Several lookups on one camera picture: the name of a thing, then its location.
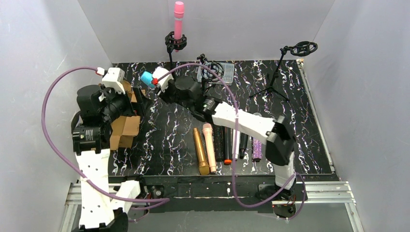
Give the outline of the brown cardboard box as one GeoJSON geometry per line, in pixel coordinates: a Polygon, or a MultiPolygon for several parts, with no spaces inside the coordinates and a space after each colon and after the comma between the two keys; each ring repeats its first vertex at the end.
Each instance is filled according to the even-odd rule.
{"type": "MultiPolygon", "coordinates": [[[[121,83],[128,93],[128,96],[131,97],[131,84],[126,80],[123,80],[121,83]]],[[[114,151],[120,148],[131,147],[134,137],[139,133],[141,118],[142,116],[120,116],[111,123],[112,134],[109,140],[110,150],[114,151]]]]}

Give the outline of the turquoise blue microphone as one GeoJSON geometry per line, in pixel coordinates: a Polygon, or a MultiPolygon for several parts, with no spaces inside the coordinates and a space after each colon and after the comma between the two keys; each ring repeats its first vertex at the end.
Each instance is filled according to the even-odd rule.
{"type": "Polygon", "coordinates": [[[141,75],[140,75],[140,81],[142,83],[144,83],[145,85],[147,85],[149,88],[154,89],[155,85],[152,83],[153,81],[153,76],[150,72],[144,71],[141,75]]]}

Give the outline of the beige microphone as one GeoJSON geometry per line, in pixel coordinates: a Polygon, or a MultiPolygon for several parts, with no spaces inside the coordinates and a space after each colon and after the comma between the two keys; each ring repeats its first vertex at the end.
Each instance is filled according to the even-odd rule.
{"type": "Polygon", "coordinates": [[[207,158],[209,163],[209,168],[211,173],[216,173],[217,165],[216,165],[216,158],[215,158],[215,150],[214,150],[214,143],[213,143],[213,129],[210,123],[205,123],[202,129],[206,151],[207,151],[207,158]]]}

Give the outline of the black round-base microphone stand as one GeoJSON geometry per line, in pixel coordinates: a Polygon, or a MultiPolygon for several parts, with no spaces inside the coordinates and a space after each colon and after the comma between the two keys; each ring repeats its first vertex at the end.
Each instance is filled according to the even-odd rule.
{"type": "Polygon", "coordinates": [[[165,37],[165,45],[166,45],[167,53],[169,56],[169,62],[170,62],[169,68],[170,70],[172,70],[173,68],[176,67],[175,63],[173,62],[172,52],[183,50],[187,45],[187,37],[185,36],[185,34],[182,34],[180,39],[176,39],[175,32],[171,31],[165,37]]]}

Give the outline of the black glitter silver-mesh microphone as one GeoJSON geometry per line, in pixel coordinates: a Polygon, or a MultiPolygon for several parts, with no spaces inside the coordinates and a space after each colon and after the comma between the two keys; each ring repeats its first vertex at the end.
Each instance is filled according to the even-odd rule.
{"type": "Polygon", "coordinates": [[[214,149],[216,162],[224,161],[223,129],[221,126],[214,125],[214,149]]]}

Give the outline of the black orange-tipped microphone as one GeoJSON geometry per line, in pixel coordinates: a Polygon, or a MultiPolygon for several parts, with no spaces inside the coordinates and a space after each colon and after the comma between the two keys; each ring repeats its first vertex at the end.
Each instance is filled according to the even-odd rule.
{"type": "Polygon", "coordinates": [[[231,128],[224,127],[223,129],[223,146],[224,146],[224,165],[230,165],[232,163],[232,130],[231,128]]]}

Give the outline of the white microphone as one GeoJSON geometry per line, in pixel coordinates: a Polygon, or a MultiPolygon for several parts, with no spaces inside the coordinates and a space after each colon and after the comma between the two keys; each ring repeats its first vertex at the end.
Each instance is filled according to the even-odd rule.
{"type": "Polygon", "coordinates": [[[233,160],[237,160],[239,157],[239,142],[240,142],[240,132],[233,130],[232,132],[232,156],[233,160]]]}

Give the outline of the black white-banded microphone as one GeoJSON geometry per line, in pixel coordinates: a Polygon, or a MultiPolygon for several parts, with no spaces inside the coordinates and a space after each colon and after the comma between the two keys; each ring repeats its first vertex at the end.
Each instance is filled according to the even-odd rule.
{"type": "Polygon", "coordinates": [[[243,159],[245,156],[245,151],[248,146],[249,136],[244,133],[240,133],[240,142],[239,142],[239,158],[243,159]]]}

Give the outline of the pink microphone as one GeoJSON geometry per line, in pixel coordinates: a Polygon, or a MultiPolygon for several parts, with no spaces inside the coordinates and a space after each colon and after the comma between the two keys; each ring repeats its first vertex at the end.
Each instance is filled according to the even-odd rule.
{"type": "Polygon", "coordinates": [[[174,4],[174,38],[180,40],[182,38],[182,19],[184,16],[184,2],[176,1],[174,4]]]}

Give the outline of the gold microphone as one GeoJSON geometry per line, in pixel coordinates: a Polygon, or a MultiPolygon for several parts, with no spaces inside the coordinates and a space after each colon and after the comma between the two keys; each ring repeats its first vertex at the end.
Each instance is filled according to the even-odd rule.
{"type": "Polygon", "coordinates": [[[206,154],[204,152],[201,136],[197,128],[193,129],[193,139],[198,158],[198,169],[200,175],[208,175],[210,173],[209,164],[207,162],[206,154]]]}

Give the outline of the purple glitter microphone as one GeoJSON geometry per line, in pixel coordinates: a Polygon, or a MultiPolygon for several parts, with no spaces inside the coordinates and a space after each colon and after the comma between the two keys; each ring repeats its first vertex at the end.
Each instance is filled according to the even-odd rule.
{"type": "Polygon", "coordinates": [[[260,162],[262,159],[262,143],[256,138],[252,138],[252,161],[260,162]]]}

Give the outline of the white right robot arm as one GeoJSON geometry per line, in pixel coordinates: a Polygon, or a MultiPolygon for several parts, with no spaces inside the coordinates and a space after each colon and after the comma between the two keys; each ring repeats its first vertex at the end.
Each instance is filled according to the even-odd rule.
{"type": "Polygon", "coordinates": [[[273,164],[275,185],[290,190],[295,183],[295,136],[283,116],[277,119],[257,116],[221,99],[203,93],[201,84],[188,80],[174,80],[172,76],[153,79],[158,96],[166,103],[177,103],[201,122],[234,129],[259,140],[265,145],[265,157],[273,164]]]}

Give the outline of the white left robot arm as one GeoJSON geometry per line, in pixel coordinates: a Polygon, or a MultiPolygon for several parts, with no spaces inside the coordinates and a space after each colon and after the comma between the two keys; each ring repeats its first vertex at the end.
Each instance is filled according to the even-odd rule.
{"type": "Polygon", "coordinates": [[[112,122],[121,116],[135,116],[130,92],[116,91],[105,85],[89,85],[77,91],[82,124],[73,134],[73,150],[83,176],[81,215],[76,232],[126,232],[131,202],[111,199],[97,191],[109,191],[108,160],[111,153],[112,122]]]}

